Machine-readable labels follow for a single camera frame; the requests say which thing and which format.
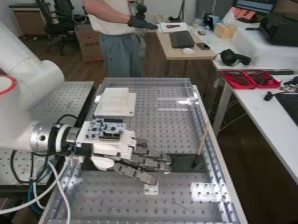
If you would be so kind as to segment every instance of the white table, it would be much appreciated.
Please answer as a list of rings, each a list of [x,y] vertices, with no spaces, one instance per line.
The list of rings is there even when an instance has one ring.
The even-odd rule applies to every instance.
[[[280,81],[290,80],[293,77],[293,75],[275,76]],[[231,95],[233,93],[293,179],[298,183],[298,126],[277,98],[275,97],[269,102],[264,100],[268,91],[273,93],[281,92],[279,89],[236,90],[225,82],[213,130],[217,135],[225,117]]]
[[[232,40],[225,40],[221,39],[215,32],[212,32],[211,30],[205,30],[203,27],[200,27],[200,30],[204,30],[207,32],[207,35],[201,36],[199,35],[197,30],[193,29],[193,27],[189,27],[191,30],[193,31],[193,33],[200,37],[200,39],[209,45],[212,51],[216,54],[220,54],[224,50],[232,49],[236,53],[241,52],[239,51],[239,49],[235,47]],[[236,66],[227,66],[223,63],[221,60],[221,56],[217,55],[216,59],[213,60],[213,65],[217,69],[217,71],[223,71],[223,70],[233,70],[233,69],[239,69],[239,70],[244,70],[244,69],[259,69],[259,70],[267,70],[267,71],[281,71],[281,70],[289,70],[286,68],[281,68],[281,66],[277,65],[272,65],[272,66],[256,66],[253,63],[249,66],[245,66],[244,64],[237,64]]]

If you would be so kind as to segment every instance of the computer monitor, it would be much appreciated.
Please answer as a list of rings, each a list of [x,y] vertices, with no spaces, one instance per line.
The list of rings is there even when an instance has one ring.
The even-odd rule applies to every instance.
[[[256,11],[259,14],[268,14],[275,10],[277,0],[235,0],[233,6],[241,9]]]

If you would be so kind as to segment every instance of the red tray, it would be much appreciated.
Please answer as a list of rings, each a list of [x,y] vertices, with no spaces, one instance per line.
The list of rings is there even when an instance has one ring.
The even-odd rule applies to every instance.
[[[245,72],[233,70],[233,71],[223,71],[223,77],[227,82],[231,84],[235,89],[255,89],[256,83],[245,74]]]
[[[247,70],[244,72],[256,83],[257,88],[260,89],[280,88],[281,82],[279,82],[268,72],[263,70]]]

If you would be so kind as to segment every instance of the desk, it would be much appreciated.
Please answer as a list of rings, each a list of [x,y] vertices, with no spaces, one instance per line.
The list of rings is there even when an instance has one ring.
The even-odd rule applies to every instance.
[[[285,81],[292,79],[293,76],[275,76],[275,78],[280,81]],[[269,102],[264,100],[268,91],[269,89],[236,90],[231,88],[231,85],[225,82],[213,129],[217,135],[231,95],[233,93],[293,179],[298,183],[298,126],[292,120],[276,97]]]
[[[195,42],[196,43],[203,43],[203,40],[200,37],[192,33]],[[185,66],[184,66],[184,73],[183,76],[187,76],[187,69],[188,69],[188,62],[189,61],[196,61],[196,60],[212,60],[216,57],[216,54],[212,50],[201,50],[197,45],[195,45],[195,51],[196,53],[192,55],[184,54],[183,49],[175,49],[172,48],[172,42],[171,42],[171,36],[167,33],[157,32],[157,37],[161,43],[163,51],[165,54],[167,61],[167,69],[165,69],[165,76],[169,76],[169,69],[171,69],[171,61],[185,61]]]
[[[236,53],[241,52],[237,50],[237,48],[233,45],[232,40],[225,40],[221,39],[211,30],[204,30],[207,32],[205,36],[199,35],[197,30],[195,30],[191,27],[193,34],[204,41],[204,43],[207,43],[212,49],[212,51],[216,54],[220,54],[224,50],[227,49],[232,49]],[[281,68],[277,65],[272,65],[272,66],[256,66],[253,63],[249,66],[245,66],[244,64],[237,64],[236,66],[227,66],[223,61],[221,61],[221,57],[220,55],[216,57],[216,59],[213,60],[213,65],[217,69],[217,71],[223,71],[223,70],[232,70],[232,69],[259,69],[259,70],[267,70],[267,71],[281,71],[281,70],[289,70],[285,68]]]

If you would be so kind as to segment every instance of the office chair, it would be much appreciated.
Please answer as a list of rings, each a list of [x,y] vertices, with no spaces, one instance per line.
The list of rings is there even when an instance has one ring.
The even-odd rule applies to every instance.
[[[54,0],[55,2],[55,11],[56,14],[60,16],[60,21],[64,21],[64,17],[72,18],[75,23],[82,23],[87,19],[87,14],[74,14],[75,7],[72,5],[71,0]]]
[[[50,3],[46,3],[44,0],[36,0],[36,3],[46,18],[46,33],[52,39],[56,37],[60,38],[55,44],[48,46],[47,52],[50,52],[52,47],[58,46],[60,48],[60,55],[64,56],[64,46],[71,42],[78,44],[75,33],[76,23],[74,22],[71,16],[67,14],[63,15],[62,13],[59,15],[56,11],[56,17],[54,17],[54,12],[50,10]]]

